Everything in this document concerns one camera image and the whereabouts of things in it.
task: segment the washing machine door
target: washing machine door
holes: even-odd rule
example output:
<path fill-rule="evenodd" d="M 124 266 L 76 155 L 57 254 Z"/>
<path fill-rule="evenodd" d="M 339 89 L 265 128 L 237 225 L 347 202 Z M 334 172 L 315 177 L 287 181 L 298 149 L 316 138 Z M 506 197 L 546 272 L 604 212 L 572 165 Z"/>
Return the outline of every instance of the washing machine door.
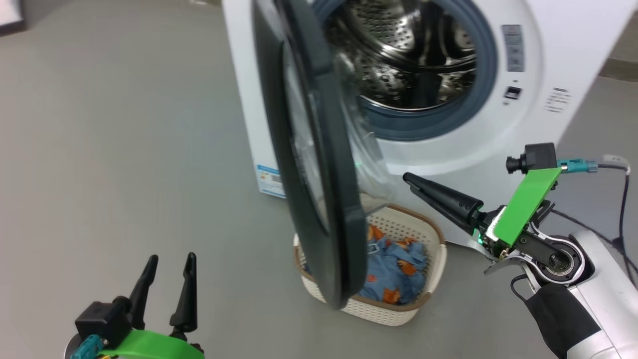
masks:
<path fill-rule="evenodd" d="M 379 207 L 362 205 L 352 129 L 349 138 L 358 93 L 340 77 L 347 64 L 330 51 L 305 1 L 263 3 L 253 3 L 256 54 L 290 213 L 310 274 L 326 302 L 343 308 L 364 285 L 366 211 Z M 364 154 L 363 161 L 375 157 Z"/>

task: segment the clothes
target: clothes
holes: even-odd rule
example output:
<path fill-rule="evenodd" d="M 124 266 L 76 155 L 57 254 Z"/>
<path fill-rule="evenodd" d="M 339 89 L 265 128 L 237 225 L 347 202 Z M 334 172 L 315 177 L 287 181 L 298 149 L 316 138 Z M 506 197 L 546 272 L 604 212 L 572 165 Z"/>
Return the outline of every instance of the clothes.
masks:
<path fill-rule="evenodd" d="M 423 243 L 412 238 L 391 241 L 372 225 L 368 243 L 378 251 L 368 255 L 366 283 L 359 295 L 388 304 L 414 302 L 426 283 L 421 272 L 426 267 Z"/>

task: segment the gray floor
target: gray floor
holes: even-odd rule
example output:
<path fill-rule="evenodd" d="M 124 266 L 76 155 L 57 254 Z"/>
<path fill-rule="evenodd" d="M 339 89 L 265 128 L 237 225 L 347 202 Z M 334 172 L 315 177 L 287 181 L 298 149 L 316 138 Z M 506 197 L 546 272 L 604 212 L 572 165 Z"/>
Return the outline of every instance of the gray floor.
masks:
<path fill-rule="evenodd" d="M 190 338 L 208 358 L 552 357 L 508 288 L 519 272 L 484 277 L 487 260 L 464 248 L 450 247 L 437 292 L 400 328 L 329 311 L 305 292 L 286 202 L 256 191 L 220 9 L 29 6 L 33 28 L 0 38 L 3 357 L 57 358 L 79 312 L 127 295 L 153 253 L 147 328 L 168 333 L 188 251 L 200 279 Z M 597 81 L 560 153 L 638 163 L 636 98 L 636 85 Z M 553 196 L 613 236 L 621 180 L 566 176 Z M 637 206 L 631 197 L 628 233 Z"/>

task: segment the washing machine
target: washing machine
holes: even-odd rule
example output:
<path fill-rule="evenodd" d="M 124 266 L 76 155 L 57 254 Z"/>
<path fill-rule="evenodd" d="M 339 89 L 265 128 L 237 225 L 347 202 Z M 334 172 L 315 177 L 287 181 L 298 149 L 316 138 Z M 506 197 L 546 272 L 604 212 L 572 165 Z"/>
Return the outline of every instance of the washing machine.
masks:
<path fill-rule="evenodd" d="M 505 159 L 525 144 L 559 142 L 635 6 L 224 1 L 258 188 L 288 198 L 329 303 L 358 290 L 366 215 L 388 202 L 485 253 L 414 196 L 403 174 L 486 209 L 507 203 L 522 177 L 507 174 Z"/>

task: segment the laundry basket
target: laundry basket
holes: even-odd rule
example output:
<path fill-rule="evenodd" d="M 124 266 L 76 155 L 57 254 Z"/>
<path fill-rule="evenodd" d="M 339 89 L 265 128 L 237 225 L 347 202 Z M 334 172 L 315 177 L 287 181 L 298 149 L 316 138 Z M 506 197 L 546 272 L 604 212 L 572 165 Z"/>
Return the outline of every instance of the laundry basket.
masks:
<path fill-rule="evenodd" d="M 403 240 L 406 237 L 421 241 L 424 244 L 427 265 L 423 270 L 426 278 L 423 290 L 414 302 L 406 305 L 392 305 L 376 302 L 359 295 L 352 296 L 342 311 L 375 323 L 399 326 L 409 322 L 419 311 L 419 308 L 430 299 L 436 289 L 447 259 L 445 240 L 439 228 L 429 219 L 397 206 L 389 206 L 373 215 L 368 216 L 368 223 L 376 226 L 392 241 Z M 315 279 L 305 271 L 306 256 L 299 243 L 299 237 L 294 239 L 294 257 L 297 270 L 310 295 L 325 303 Z"/>

